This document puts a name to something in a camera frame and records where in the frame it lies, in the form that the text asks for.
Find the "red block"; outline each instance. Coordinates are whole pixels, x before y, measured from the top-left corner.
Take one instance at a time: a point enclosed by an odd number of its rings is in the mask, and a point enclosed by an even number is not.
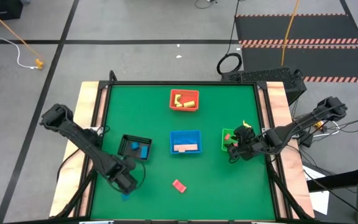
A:
[[[175,180],[172,184],[180,193],[183,193],[186,190],[186,187],[179,182],[179,180]]]

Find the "green mat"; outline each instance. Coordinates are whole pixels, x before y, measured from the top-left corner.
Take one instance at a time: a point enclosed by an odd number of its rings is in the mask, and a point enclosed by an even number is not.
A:
[[[199,110],[171,110],[171,89],[198,90]],[[260,132],[253,86],[113,86],[103,150],[117,154],[123,134],[153,143],[145,182],[128,200],[97,179],[91,218],[274,220],[264,157],[230,164],[221,149],[222,129],[242,120]],[[170,132],[182,130],[201,131],[201,154],[170,154]],[[142,180],[140,164],[131,173]],[[183,194],[172,185],[176,179],[187,187]]]

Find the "concrete floor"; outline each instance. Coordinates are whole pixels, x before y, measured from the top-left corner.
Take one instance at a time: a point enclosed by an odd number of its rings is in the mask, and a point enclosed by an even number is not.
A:
[[[347,0],[358,26],[358,0]],[[22,18],[7,23],[24,39],[59,40],[73,0],[32,0]],[[236,1],[218,1],[209,9],[194,0],[80,0],[69,40],[227,40]],[[239,14],[291,13],[295,0],[246,0]],[[338,0],[301,0],[298,13],[344,12]],[[13,37],[0,25],[0,36]],[[42,71],[20,68],[16,50],[0,44],[0,204],[12,175],[56,45],[33,46],[47,62]],[[231,52],[238,46],[233,45]],[[33,55],[21,46],[21,62]],[[105,80],[113,69],[119,80],[219,80],[216,64],[227,44],[65,45],[42,112],[54,103],[74,108],[80,83]],[[224,67],[231,68],[235,61]],[[313,109],[326,96],[338,96],[349,107],[341,121],[358,118],[358,83],[307,83],[296,114]],[[358,129],[358,124],[349,130]],[[37,127],[5,222],[48,218],[56,171],[66,140]],[[358,169],[358,133],[340,133],[307,151],[318,165],[335,173]]]

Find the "blue tray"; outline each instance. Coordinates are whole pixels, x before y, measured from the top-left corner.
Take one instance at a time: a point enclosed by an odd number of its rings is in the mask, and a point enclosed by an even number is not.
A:
[[[197,144],[196,151],[178,152],[173,150],[173,145],[176,144]],[[172,131],[170,136],[170,146],[172,154],[189,154],[189,153],[200,153],[201,148],[201,131]]]

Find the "wooden board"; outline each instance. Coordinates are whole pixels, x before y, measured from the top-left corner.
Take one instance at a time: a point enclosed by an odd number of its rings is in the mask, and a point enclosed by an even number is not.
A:
[[[275,126],[283,126],[291,123],[291,114],[285,96],[283,83],[268,82],[268,96],[272,108],[273,120]],[[75,109],[74,121],[81,127],[87,128],[91,126],[91,120],[95,105],[95,99],[98,91],[98,82],[83,82],[78,96],[77,106]],[[106,97],[106,89],[102,91],[100,109],[96,126],[100,126],[102,119],[102,111],[104,108],[104,99]],[[262,106],[262,116],[264,117],[265,127],[269,127],[266,104],[263,96],[263,91],[259,90],[259,97]],[[291,140],[289,145],[298,148],[296,141]],[[68,157],[76,147],[69,141],[66,147],[66,153],[63,160]],[[287,187],[296,201],[303,207],[305,212],[314,217],[313,207],[309,191],[306,184],[305,175],[303,173],[303,166],[300,155],[291,147],[286,147],[282,153],[282,163],[285,173]],[[50,216],[59,213],[64,206],[71,199],[72,195],[78,188],[80,181],[81,169],[83,167],[84,154],[78,152],[63,166],[60,173],[60,178],[56,187],[55,197],[53,198]],[[283,196],[280,190],[276,187],[278,205],[280,209],[280,216],[285,217],[285,207]],[[80,208],[80,215],[85,215],[86,204],[88,202],[89,189],[83,195],[83,201]]]

